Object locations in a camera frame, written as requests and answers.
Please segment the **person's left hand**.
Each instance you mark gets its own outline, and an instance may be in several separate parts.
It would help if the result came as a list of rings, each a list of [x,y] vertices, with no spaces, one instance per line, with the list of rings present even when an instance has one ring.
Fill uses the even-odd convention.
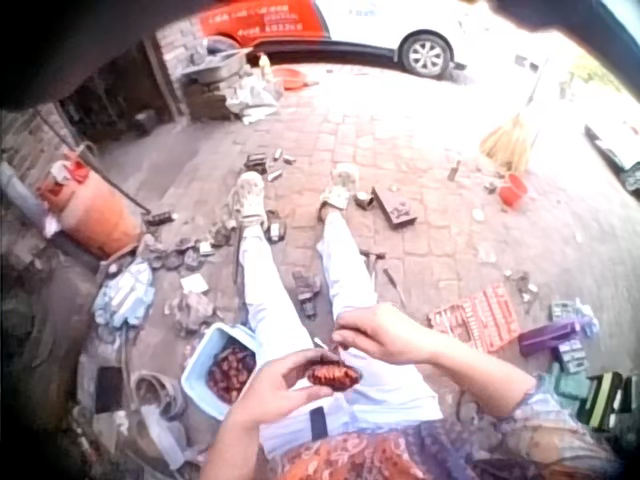
[[[318,363],[333,363],[338,357],[324,349],[307,349],[270,360],[262,365],[233,404],[230,420],[243,426],[258,427],[278,421],[314,401],[331,396],[325,386],[296,384],[306,371]]]

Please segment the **person's right hand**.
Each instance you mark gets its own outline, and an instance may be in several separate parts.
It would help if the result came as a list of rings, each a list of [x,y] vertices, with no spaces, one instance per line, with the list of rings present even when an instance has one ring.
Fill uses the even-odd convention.
[[[427,363],[432,353],[434,332],[390,304],[377,305],[381,305],[383,347],[380,351],[361,352],[394,365]]]

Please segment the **hammer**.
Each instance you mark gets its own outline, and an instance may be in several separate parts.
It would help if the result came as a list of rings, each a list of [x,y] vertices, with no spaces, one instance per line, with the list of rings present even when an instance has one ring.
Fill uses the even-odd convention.
[[[365,261],[366,269],[367,269],[367,271],[369,273],[369,276],[371,277],[371,281],[373,283],[375,283],[375,277],[376,277],[376,272],[377,272],[377,270],[376,270],[377,262],[378,261],[384,261],[387,258],[387,254],[385,252],[375,252],[375,251],[370,251],[370,250],[367,250],[367,249],[360,249],[359,253],[360,253],[361,257]],[[388,267],[383,267],[382,268],[382,272],[383,272],[383,275],[386,277],[387,281],[389,282],[389,284],[396,291],[401,307],[403,309],[406,309],[407,305],[406,305],[405,296],[404,296],[404,294],[403,294],[398,282],[396,281],[396,278],[391,273],[391,271],[389,270]]]

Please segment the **person's legs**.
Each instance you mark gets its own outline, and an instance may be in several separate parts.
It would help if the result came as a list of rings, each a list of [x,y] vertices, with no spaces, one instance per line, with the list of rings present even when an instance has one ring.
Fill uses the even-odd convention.
[[[320,200],[324,217],[317,245],[328,285],[332,313],[338,316],[378,301],[343,212],[357,189],[359,172],[350,163],[338,164]],[[264,181],[256,172],[240,176],[232,194],[232,208],[243,226],[240,263],[244,269],[244,298],[248,321],[259,344],[257,363],[279,359],[311,348],[303,326],[276,267],[263,226],[266,223]],[[324,411],[328,433],[382,431],[443,417],[438,396],[414,366],[393,366],[357,350],[343,352],[363,378],[345,393],[303,406],[259,430],[260,444],[273,457],[312,438],[311,411]]]

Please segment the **light blue plastic basin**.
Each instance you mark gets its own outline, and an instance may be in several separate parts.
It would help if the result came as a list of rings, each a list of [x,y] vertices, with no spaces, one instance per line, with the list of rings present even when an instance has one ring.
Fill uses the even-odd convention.
[[[225,418],[230,404],[221,400],[209,388],[207,376],[214,357],[223,350],[230,339],[252,353],[256,353],[259,348],[255,334],[245,326],[215,323],[205,332],[181,376],[181,386],[187,396],[200,410],[219,421]]]

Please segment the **purple box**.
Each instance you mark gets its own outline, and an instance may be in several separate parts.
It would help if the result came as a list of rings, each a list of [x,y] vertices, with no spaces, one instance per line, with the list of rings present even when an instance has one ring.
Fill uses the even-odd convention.
[[[528,358],[542,351],[553,349],[573,340],[580,332],[580,324],[575,318],[551,322],[528,330],[518,336],[519,353]]]

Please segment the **small red bucket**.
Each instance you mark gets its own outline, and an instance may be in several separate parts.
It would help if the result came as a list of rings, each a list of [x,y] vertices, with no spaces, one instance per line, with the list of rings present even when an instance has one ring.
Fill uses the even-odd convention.
[[[528,188],[519,175],[509,173],[498,187],[497,193],[504,206],[515,208],[527,195]]]

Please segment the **straw broom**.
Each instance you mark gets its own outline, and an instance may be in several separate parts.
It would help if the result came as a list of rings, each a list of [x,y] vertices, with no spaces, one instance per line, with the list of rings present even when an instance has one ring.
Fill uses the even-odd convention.
[[[526,101],[480,141],[480,153],[500,173],[522,174],[528,169],[542,115],[543,101],[538,91],[549,62],[547,58],[542,63]]]

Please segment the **green black box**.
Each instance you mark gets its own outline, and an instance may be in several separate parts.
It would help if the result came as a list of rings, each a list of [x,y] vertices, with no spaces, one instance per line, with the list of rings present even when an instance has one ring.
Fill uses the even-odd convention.
[[[618,398],[622,395],[624,376],[611,371],[590,376],[587,397],[578,409],[578,420],[596,431],[610,429],[611,415],[620,406]]]

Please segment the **orange plastic basin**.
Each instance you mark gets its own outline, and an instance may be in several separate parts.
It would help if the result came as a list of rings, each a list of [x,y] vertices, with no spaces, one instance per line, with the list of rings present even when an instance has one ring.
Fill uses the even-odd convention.
[[[309,86],[308,76],[296,68],[278,66],[272,69],[272,73],[276,80],[282,82],[285,91],[297,91]]]

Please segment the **orange gas cylinder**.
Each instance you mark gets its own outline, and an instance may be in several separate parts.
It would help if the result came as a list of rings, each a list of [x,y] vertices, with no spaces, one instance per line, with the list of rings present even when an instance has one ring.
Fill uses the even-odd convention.
[[[77,151],[63,151],[36,193],[62,230],[101,259],[137,245],[142,236],[141,221],[130,212],[124,197]]]

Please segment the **grey metal basin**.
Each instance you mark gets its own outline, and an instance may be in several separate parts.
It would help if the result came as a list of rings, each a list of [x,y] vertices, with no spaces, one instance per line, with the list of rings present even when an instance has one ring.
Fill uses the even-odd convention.
[[[225,81],[247,66],[247,55],[251,52],[252,48],[241,48],[207,55],[202,63],[184,68],[180,72],[180,78],[196,80],[202,84]]]

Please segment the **white car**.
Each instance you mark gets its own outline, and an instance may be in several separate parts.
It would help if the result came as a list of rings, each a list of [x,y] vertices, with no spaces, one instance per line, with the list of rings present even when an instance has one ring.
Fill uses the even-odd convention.
[[[455,0],[314,0],[331,41],[387,54],[419,77],[464,71],[471,42]]]

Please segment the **red vehicle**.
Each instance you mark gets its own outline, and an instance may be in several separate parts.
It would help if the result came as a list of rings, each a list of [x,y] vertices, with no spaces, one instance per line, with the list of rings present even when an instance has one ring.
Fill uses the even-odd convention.
[[[198,14],[197,19],[206,37],[229,38],[241,47],[330,38],[315,0],[229,0]]]

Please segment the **grey pipe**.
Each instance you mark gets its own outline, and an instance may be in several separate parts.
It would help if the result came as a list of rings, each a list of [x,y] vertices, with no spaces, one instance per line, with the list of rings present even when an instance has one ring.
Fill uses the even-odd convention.
[[[43,202],[18,178],[16,171],[6,162],[0,162],[0,187],[9,200],[43,231],[47,209]]]

